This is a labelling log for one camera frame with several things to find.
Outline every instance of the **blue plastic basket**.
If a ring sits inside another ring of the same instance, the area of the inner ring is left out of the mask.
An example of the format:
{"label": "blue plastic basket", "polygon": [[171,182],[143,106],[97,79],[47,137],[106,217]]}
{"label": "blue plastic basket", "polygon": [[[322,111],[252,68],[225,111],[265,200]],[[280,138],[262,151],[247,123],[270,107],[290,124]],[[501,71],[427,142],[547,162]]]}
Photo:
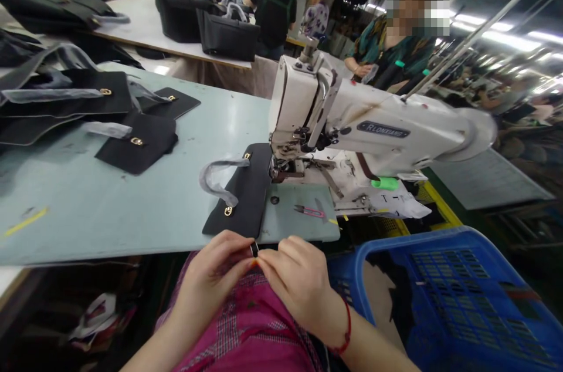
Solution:
{"label": "blue plastic basket", "polygon": [[331,285],[374,325],[363,263],[382,251],[408,271],[415,325],[405,349],[423,372],[563,371],[563,327],[525,296],[526,282],[478,231],[463,226],[370,241],[330,259]]}

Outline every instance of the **pink patterned fabric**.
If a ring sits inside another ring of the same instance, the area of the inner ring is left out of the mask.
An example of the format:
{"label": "pink patterned fabric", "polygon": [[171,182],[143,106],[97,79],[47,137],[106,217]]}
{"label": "pink patterned fabric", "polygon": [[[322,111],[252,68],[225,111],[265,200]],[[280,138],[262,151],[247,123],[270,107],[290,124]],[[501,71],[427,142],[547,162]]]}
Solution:
{"label": "pink patterned fabric", "polygon": [[[168,318],[190,261],[188,256],[155,330]],[[196,346],[174,371],[320,372],[306,331],[293,320],[259,268],[241,278]]]}

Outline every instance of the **black shirt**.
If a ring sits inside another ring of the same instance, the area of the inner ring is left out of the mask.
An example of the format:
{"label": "black shirt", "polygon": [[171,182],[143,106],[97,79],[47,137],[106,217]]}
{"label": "black shirt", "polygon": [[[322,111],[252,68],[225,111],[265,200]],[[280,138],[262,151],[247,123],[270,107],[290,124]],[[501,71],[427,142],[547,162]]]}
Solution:
{"label": "black shirt", "polygon": [[256,7],[256,24],[261,28],[260,40],[270,49],[283,45],[289,26],[295,23],[297,1],[277,0],[278,3],[271,0],[250,1]]}

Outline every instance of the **sewing machine label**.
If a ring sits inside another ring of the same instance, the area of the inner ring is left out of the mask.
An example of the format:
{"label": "sewing machine label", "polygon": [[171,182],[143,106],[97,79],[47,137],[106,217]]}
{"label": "sewing machine label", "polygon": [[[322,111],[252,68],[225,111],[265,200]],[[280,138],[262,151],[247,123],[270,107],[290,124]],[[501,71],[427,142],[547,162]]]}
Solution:
{"label": "sewing machine label", "polygon": [[402,128],[394,128],[386,126],[384,124],[373,123],[371,121],[363,121],[358,124],[357,129],[359,131],[367,131],[369,133],[383,134],[385,136],[405,138],[411,132],[409,130],[403,130]]}

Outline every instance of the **green shirt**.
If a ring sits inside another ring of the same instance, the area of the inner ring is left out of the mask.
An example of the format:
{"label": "green shirt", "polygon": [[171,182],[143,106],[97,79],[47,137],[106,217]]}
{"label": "green shirt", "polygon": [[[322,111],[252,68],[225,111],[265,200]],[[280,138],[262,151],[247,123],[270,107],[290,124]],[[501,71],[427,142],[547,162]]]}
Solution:
{"label": "green shirt", "polygon": [[403,80],[411,79],[427,68],[436,45],[435,37],[407,36],[397,45],[384,50],[381,43],[385,42],[386,30],[386,15],[374,19],[356,40],[348,56],[353,57],[360,65],[378,64],[380,68],[376,78],[386,66],[397,60],[405,63]]}

